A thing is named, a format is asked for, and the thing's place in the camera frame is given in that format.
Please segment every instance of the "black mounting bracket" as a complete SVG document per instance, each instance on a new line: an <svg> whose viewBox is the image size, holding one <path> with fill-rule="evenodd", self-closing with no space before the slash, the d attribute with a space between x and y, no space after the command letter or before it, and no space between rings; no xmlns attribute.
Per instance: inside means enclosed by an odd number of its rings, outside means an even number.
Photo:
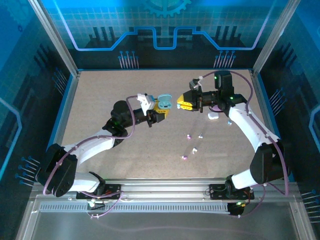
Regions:
<svg viewBox="0 0 320 240"><path fill-rule="evenodd" d="M228 188L225 184L210 184L209 185L209 193L210 193L210 199L211 200L239 200L244 201L249 199L253 200L255 199L255 194L253 192L250 192L250 187L246 187L243 189L239 189L237 191L234 191L232 195L230 195Z"/></svg>
<svg viewBox="0 0 320 240"><path fill-rule="evenodd" d="M106 184L105 187L104 187L104 194L113 194L113 193L116 193L116 192L119 192L121 191L121 184ZM116 195L113 195L113 196L108 196L108 197L104 197L102 199L119 199L120 198L120 192L119 194L116 194ZM76 199L78 200L87 200L87 199L92 199L91 196L87 196L81 192L77 192L76 193Z"/></svg>

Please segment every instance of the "speckled work surface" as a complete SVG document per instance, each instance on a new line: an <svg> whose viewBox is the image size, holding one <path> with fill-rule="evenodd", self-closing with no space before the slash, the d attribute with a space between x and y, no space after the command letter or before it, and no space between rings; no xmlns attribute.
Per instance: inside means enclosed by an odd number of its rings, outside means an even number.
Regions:
<svg viewBox="0 0 320 240"><path fill-rule="evenodd" d="M157 97L163 93L172 95L173 109L167 119L149 128L147 123L136 126L130 139L117 147L106 150L84 162L79 172L93 171L103 178L214 178L226 177L249 168L254 150L233 123L221 114L217 120L209 120L203 113L177 109L176 100L189 90L189 81L209 73L210 70L138 70L138 71L84 71L81 73L63 144L78 142L98 132L110 118L113 105L118 100L137 93ZM248 70L237 70L247 77ZM246 99L250 95L248 84L233 75L235 93ZM213 76L203 80L203 91L214 91ZM131 100L133 109L139 102ZM262 113L256 94L250 102L258 118ZM183 161L181 156L188 155Z"/></svg>

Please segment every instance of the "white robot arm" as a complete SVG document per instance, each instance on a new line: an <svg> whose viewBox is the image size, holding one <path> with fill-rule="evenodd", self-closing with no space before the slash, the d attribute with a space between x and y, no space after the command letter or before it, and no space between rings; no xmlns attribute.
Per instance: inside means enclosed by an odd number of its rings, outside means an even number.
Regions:
<svg viewBox="0 0 320 240"><path fill-rule="evenodd" d="M135 97L141 108L132 110L128 99ZM152 124L164 120L171 109L171 95L138 94L127 101L117 101L111 111L111 118L96 134L77 143L66 146L51 145L41 161L35 179L56 197L70 191L94 193L100 196L106 192L105 180L94 172L81 173L77 168L96 154L119 145L129 138L135 125L147 122ZM126 128L132 126L128 135Z"/></svg>
<svg viewBox="0 0 320 240"><path fill-rule="evenodd" d="M202 92L199 82L203 77L193 79L189 83L190 90L178 98L177 107L202 113L203 107L218 106L221 113L225 113L240 127L255 152L249 169L226 178L226 196L229 199L239 199L237 193L243 195L244 191L250 190L248 188L250 186L284 177L288 169L286 171L283 169L284 147L280 138L257 118L241 94L234 93L230 71L222 70L214 73L216 91Z"/></svg>

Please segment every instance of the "white small object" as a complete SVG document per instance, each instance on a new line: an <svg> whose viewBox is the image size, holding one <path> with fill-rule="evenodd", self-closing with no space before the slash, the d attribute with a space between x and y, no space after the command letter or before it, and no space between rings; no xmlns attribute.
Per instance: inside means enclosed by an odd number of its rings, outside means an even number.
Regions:
<svg viewBox="0 0 320 240"><path fill-rule="evenodd" d="M219 118L219 113L211 111L211 112L208 113L208 118L210 120L218 119Z"/></svg>
<svg viewBox="0 0 320 240"><path fill-rule="evenodd" d="M147 111L153 109L156 105L156 100L152 95L138 93L136 99L140 101L140 105L145 116L147 116Z"/></svg>
<svg viewBox="0 0 320 240"><path fill-rule="evenodd" d="M90 208L93 208L94 206L95 206L95 200L94 199L91 199L91 201L90 202L88 202L89 203L89 206L90 206Z"/></svg>
<svg viewBox="0 0 320 240"><path fill-rule="evenodd" d="M236 189L244 189L256 185L257 182L251 175L250 169L247 169L239 174L235 174L231 177L232 183Z"/></svg>
<svg viewBox="0 0 320 240"><path fill-rule="evenodd" d="M192 149L192 154L195 154L196 152L198 152L198 149L197 149L196 147L194 147L194 148Z"/></svg>

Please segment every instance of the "light blue object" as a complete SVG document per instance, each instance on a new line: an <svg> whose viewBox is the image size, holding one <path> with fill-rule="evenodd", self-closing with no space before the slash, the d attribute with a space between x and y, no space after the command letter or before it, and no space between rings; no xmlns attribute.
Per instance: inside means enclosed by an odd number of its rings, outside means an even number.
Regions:
<svg viewBox="0 0 320 240"><path fill-rule="evenodd" d="M19 114L18 110L16 110L9 103L7 103L2 97L0 97L0 103L2 103L10 112L12 112L15 115L16 121L18 122L18 129L14 135L14 138L13 138L12 143L10 145L9 151L6 154L4 162L3 162L1 169L0 169L0 181L1 181L1 179L5 173L6 167L8 165L8 162L10 160L10 157L12 155L12 152L14 151L14 148L15 148L16 143L18 141L19 135L21 133L22 123L21 123L21 118L20 118L20 114Z"/></svg>
<svg viewBox="0 0 320 240"><path fill-rule="evenodd" d="M161 94L158 96L158 108L159 109L171 109L172 96L170 94Z"/></svg>

